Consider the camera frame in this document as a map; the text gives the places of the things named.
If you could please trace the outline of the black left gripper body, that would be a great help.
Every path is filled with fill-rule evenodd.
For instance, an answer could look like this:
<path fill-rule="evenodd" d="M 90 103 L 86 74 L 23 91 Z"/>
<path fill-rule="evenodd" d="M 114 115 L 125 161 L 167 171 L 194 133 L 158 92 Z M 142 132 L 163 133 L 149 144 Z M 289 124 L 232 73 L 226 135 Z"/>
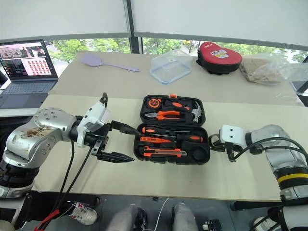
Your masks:
<path fill-rule="evenodd" d="M 94 132 L 86 132 L 85 145 L 91 148 L 91 155 L 101 156 L 108 142 L 111 124 L 107 123 Z"/>

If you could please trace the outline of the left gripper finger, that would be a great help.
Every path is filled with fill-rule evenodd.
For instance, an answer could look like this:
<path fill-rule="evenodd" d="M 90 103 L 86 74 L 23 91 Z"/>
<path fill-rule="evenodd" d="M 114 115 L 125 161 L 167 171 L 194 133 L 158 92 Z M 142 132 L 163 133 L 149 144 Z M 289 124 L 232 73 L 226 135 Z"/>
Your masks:
<path fill-rule="evenodd" d="M 140 134 L 141 134 L 135 128 L 133 128 L 133 127 L 127 125 L 127 124 L 118 122 L 118 121 L 111 121 L 111 129 L 116 129 L 119 132 L 124 133 L 124 134 L 128 134 L 128 135 L 140 136 Z"/>
<path fill-rule="evenodd" d="M 111 153 L 106 153 L 106 152 L 100 152 L 97 155 L 98 160 L 106 161 L 106 162 L 111 162 L 111 163 L 127 163 L 127 162 L 132 162 L 135 159 L 121 154 L 117 152 L 111 152 Z"/>

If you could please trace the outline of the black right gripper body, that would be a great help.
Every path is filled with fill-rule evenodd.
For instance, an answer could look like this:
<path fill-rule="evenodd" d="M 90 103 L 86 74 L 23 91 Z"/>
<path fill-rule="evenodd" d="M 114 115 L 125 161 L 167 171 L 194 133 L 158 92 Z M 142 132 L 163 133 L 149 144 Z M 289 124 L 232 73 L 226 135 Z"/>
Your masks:
<path fill-rule="evenodd" d="M 237 152 L 237 153 L 241 152 L 242 147 L 239 145 L 235 145 L 234 143 L 231 143 L 231 142 L 225 142 L 224 147 L 225 147 L 225 151 L 227 153 L 229 161 L 235 162 L 234 152 Z"/>

